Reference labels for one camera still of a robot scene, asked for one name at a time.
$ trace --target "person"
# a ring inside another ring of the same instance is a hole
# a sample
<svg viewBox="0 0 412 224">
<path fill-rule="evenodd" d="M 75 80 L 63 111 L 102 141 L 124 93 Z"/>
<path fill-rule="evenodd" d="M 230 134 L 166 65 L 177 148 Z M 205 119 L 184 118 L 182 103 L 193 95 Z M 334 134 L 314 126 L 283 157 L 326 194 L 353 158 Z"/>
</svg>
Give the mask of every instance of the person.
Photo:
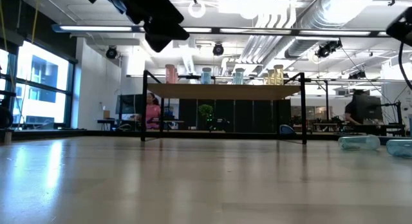
<svg viewBox="0 0 412 224">
<path fill-rule="evenodd" d="M 356 89 L 353 92 L 352 101 L 345 107 L 345 120 L 349 121 L 350 124 L 353 124 L 353 125 L 363 124 L 363 119 L 359 117 L 357 113 L 356 104 L 355 104 L 355 96 L 362 96 L 362 95 L 364 95 L 363 90 Z"/>
<path fill-rule="evenodd" d="M 155 97 L 155 94 L 147 94 L 146 105 L 146 129 L 158 129 L 160 118 L 160 105 L 159 100 Z"/>
</svg>

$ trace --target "potted plant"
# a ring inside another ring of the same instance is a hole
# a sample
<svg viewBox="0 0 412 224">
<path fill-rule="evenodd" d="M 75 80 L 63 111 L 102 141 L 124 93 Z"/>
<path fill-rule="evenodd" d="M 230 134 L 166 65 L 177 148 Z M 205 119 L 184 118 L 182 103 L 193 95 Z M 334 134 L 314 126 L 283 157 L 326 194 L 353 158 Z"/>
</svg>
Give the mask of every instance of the potted plant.
<svg viewBox="0 0 412 224">
<path fill-rule="evenodd" d="M 210 122 L 212 120 L 212 114 L 213 114 L 213 107 L 210 105 L 201 105 L 199 106 L 199 113 L 200 116 L 202 116 L 205 119 L 205 127 L 207 128 L 207 122 Z"/>
</svg>

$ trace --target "person in pink shirt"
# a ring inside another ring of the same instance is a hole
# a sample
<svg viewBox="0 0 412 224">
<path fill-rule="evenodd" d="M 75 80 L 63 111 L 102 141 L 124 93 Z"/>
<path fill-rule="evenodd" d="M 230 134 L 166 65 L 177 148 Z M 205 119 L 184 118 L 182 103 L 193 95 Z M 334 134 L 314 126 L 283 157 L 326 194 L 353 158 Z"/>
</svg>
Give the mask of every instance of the person in pink shirt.
<svg viewBox="0 0 412 224">
<path fill-rule="evenodd" d="M 146 105 L 146 128 L 147 129 L 159 129 L 160 118 L 160 106 L 159 100 L 155 97 L 155 94 L 147 94 Z"/>
</svg>

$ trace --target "green plant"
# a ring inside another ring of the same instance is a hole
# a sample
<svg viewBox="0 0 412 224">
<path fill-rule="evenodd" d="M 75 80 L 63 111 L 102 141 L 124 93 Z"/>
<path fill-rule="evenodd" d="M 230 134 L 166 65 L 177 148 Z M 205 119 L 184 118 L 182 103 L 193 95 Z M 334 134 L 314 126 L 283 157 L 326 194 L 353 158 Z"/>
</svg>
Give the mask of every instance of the green plant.
<svg viewBox="0 0 412 224">
<path fill-rule="evenodd" d="M 210 105 L 201 105 L 199 106 L 199 113 L 201 116 L 207 118 L 213 114 L 213 107 Z"/>
</svg>

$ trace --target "person in dark shirt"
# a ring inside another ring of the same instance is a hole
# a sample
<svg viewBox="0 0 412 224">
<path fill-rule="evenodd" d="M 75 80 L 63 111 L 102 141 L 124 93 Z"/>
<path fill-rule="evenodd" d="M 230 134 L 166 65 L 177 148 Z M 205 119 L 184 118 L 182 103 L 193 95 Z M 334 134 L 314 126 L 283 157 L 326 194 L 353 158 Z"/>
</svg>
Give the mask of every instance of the person in dark shirt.
<svg viewBox="0 0 412 224">
<path fill-rule="evenodd" d="M 349 121 L 350 124 L 353 124 L 353 125 L 362 125 L 363 119 L 359 117 L 357 114 L 357 108 L 356 108 L 356 104 L 354 101 L 355 95 L 364 95 L 364 92 L 363 90 L 359 90 L 359 89 L 353 92 L 352 101 L 345 107 L 345 120 Z"/>
</svg>

